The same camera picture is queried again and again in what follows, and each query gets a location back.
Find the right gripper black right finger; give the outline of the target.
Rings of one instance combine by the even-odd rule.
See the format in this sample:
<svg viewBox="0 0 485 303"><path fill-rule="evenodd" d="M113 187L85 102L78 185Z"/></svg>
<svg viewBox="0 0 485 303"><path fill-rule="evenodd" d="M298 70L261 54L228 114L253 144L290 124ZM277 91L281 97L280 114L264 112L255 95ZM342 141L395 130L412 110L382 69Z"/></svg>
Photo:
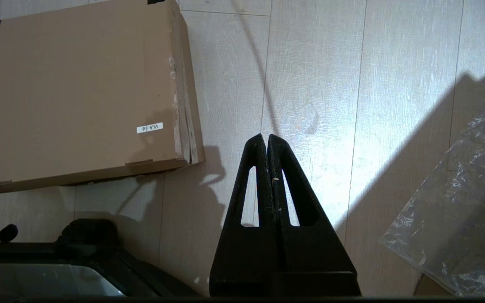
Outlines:
<svg viewBox="0 0 485 303"><path fill-rule="evenodd" d="M279 274L275 292L293 297L359 297L357 271L291 147L268 138Z"/></svg>

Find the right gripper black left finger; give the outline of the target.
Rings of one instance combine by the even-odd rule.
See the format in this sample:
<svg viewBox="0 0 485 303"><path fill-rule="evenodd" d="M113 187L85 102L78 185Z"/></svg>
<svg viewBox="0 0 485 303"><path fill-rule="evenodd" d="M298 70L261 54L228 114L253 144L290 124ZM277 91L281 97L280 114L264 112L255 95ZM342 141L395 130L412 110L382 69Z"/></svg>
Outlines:
<svg viewBox="0 0 485 303"><path fill-rule="evenodd" d="M250 169L256 169L258 227L241 224ZM261 297L269 293L277 268L274 201L267 149L261 134L242 152L227 215L210 271L212 297Z"/></svg>

